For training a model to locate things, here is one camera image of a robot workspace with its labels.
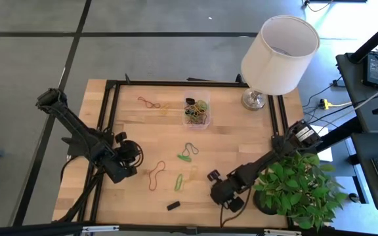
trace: plant pot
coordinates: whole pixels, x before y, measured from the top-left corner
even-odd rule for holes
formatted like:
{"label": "plant pot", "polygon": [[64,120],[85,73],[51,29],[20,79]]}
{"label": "plant pot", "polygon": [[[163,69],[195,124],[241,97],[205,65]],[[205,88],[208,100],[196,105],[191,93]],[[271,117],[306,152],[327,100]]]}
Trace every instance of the plant pot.
{"label": "plant pot", "polygon": [[266,205],[265,207],[262,207],[261,206],[261,202],[260,202],[260,196],[261,196],[261,192],[260,191],[255,191],[255,193],[253,194],[253,204],[255,205],[255,207],[257,209],[259,209],[261,212],[267,214],[267,215],[275,215],[276,214],[276,208],[268,208]]}

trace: butcher block tabletop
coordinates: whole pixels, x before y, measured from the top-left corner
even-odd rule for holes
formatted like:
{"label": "butcher block tabletop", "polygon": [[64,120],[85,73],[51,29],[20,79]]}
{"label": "butcher block tabletop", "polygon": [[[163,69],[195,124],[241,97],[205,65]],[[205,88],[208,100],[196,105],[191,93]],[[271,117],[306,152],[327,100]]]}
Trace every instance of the butcher block tabletop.
{"label": "butcher block tabletop", "polygon": [[[106,80],[102,79],[90,79],[87,84],[79,118],[88,127],[96,128],[105,84]],[[186,90],[206,90],[210,93],[211,123],[205,130],[190,130],[182,124]],[[221,206],[215,204],[209,196],[211,182],[207,175],[217,169],[225,177],[236,167],[256,161],[271,149],[270,137],[273,130],[268,101],[259,111],[249,111],[240,102],[244,90],[245,88],[226,87],[121,85],[113,131],[115,134],[125,131],[128,139],[138,143],[144,152],[144,162],[137,168],[136,175],[117,184],[113,184],[104,175],[96,222],[219,227]],[[138,100],[140,96],[162,106],[169,104],[169,107],[147,108],[142,100]],[[112,97],[109,96],[108,108]],[[283,97],[288,125],[292,125],[303,118],[299,92],[295,89]],[[278,127],[282,132],[276,97],[274,100]],[[104,124],[108,123],[108,115],[109,112],[106,112]],[[199,149],[197,155],[191,154],[190,163],[177,157],[187,142]],[[165,171],[157,174],[157,188],[151,191],[148,187],[148,174],[159,161],[164,161]],[[86,158],[78,157],[66,167],[53,220],[65,215],[83,191],[88,164]],[[175,191],[179,174],[183,175],[184,184],[180,191]],[[243,200],[246,197],[247,191],[241,195]],[[93,194],[87,202],[85,220],[89,219],[92,199]],[[175,201],[180,201],[181,205],[168,211],[167,205]],[[223,218],[233,215],[229,210],[224,210]],[[243,214],[227,222],[225,227],[285,228],[287,220],[284,216],[263,214],[253,206],[250,198]]]}

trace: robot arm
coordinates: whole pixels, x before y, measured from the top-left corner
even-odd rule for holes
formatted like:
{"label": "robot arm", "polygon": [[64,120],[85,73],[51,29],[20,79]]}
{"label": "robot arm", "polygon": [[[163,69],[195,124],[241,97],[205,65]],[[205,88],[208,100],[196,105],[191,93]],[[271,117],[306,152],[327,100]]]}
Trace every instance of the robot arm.
{"label": "robot arm", "polygon": [[208,174],[208,179],[214,184],[211,187],[211,198],[218,204],[237,212],[244,205],[237,195],[248,190],[255,184],[259,173],[296,151],[312,151],[320,142],[318,134],[304,121],[296,122],[288,129],[285,136],[272,137],[272,150],[254,163],[241,165],[229,174],[226,180],[220,179],[217,170]]}
{"label": "robot arm", "polygon": [[116,136],[121,146],[113,149],[112,145],[103,139],[103,133],[87,127],[68,108],[66,95],[55,88],[50,88],[39,96],[36,106],[55,116],[72,134],[72,138],[63,138],[63,141],[79,149],[97,168],[103,168],[113,183],[116,184],[137,173],[136,166],[131,163],[135,162],[142,150],[134,141],[124,141],[124,132]]}

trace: black desk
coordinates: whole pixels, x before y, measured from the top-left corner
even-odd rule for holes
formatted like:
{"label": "black desk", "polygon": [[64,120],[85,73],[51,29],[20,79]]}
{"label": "black desk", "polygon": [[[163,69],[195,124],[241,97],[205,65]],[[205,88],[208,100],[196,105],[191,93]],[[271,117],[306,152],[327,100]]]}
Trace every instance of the black desk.
{"label": "black desk", "polygon": [[[353,64],[349,62],[346,55],[338,55],[336,60],[352,103],[365,100],[377,92],[374,88],[362,84],[361,80],[364,74],[362,63]],[[378,115],[372,113],[376,108],[378,108],[378,98],[357,109],[355,118],[322,137],[323,143],[317,147],[317,150],[324,150],[351,136],[357,155],[354,158],[346,158],[346,160],[343,160],[345,159],[343,158],[337,161],[348,161],[362,165],[367,184],[378,209],[378,175],[371,163],[372,157],[378,157]],[[367,199],[362,191],[362,184],[359,183],[357,177],[355,177],[354,181],[356,182],[360,199],[363,203],[366,203]]]}
{"label": "black desk", "polygon": [[[346,55],[336,56],[338,68],[345,82],[345,87],[351,98],[351,102],[356,103],[374,95],[377,90],[364,86],[361,82],[363,78],[363,64],[353,64],[349,62]],[[374,132],[378,133],[378,115],[372,111],[378,108],[378,98],[369,101],[366,105],[356,110],[357,116],[347,121],[339,128],[332,130],[322,137],[323,144],[318,146],[318,151],[326,149],[337,142],[348,138],[352,133]]]}
{"label": "black desk", "polygon": [[[363,78],[363,64],[353,64],[349,62],[346,55],[336,56],[339,71],[345,82],[345,87],[351,98],[351,102],[356,103],[373,96],[377,90],[364,86],[361,83]],[[364,132],[378,133],[378,115],[372,111],[378,108],[378,98],[369,101],[366,105],[356,110],[357,117],[360,121]]]}
{"label": "black desk", "polygon": [[352,134],[351,138],[378,210],[378,177],[371,162],[371,158],[378,157],[378,134]]}

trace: white lampshade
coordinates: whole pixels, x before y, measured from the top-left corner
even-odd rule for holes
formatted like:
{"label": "white lampshade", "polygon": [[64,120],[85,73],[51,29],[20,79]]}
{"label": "white lampshade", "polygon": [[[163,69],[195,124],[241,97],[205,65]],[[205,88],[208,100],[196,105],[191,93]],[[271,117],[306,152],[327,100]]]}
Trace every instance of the white lampshade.
{"label": "white lampshade", "polygon": [[293,16],[267,20],[241,62],[241,74],[253,90],[286,94],[298,85],[320,46],[316,30]]}

